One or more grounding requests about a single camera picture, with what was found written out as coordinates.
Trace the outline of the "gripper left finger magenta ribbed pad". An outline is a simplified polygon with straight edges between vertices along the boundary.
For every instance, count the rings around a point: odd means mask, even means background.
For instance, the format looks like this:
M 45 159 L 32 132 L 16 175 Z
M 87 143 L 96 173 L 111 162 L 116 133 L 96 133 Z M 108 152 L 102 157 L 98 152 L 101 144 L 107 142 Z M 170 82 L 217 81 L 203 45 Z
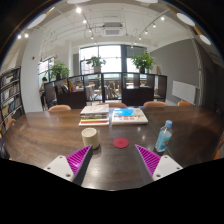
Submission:
M 68 156 L 59 155 L 44 170 L 81 186 L 92 155 L 92 146 L 88 145 Z

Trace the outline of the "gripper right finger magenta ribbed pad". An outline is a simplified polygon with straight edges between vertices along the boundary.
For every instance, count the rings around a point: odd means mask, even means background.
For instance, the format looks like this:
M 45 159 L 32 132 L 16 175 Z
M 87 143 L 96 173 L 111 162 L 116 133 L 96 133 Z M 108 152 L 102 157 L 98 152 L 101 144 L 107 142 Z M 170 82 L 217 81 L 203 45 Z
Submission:
M 159 156 L 140 145 L 135 145 L 135 147 L 136 159 L 145 185 L 182 169 L 168 155 Z

